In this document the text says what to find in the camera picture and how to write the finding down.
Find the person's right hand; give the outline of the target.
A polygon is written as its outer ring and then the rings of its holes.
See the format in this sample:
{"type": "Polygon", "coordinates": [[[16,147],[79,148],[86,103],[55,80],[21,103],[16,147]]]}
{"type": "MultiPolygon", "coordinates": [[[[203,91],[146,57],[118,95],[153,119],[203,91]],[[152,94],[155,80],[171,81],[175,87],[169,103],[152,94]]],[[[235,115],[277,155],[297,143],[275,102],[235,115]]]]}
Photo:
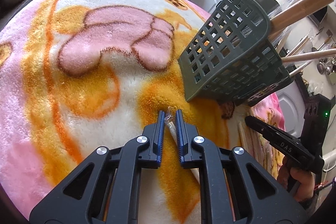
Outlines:
{"type": "Polygon", "coordinates": [[[299,182],[299,186],[293,195],[296,201],[304,202],[313,197],[315,187],[313,174],[297,167],[290,167],[289,160],[285,156],[282,160],[282,166],[278,171],[277,181],[286,189],[288,187],[289,176],[299,182]]]}

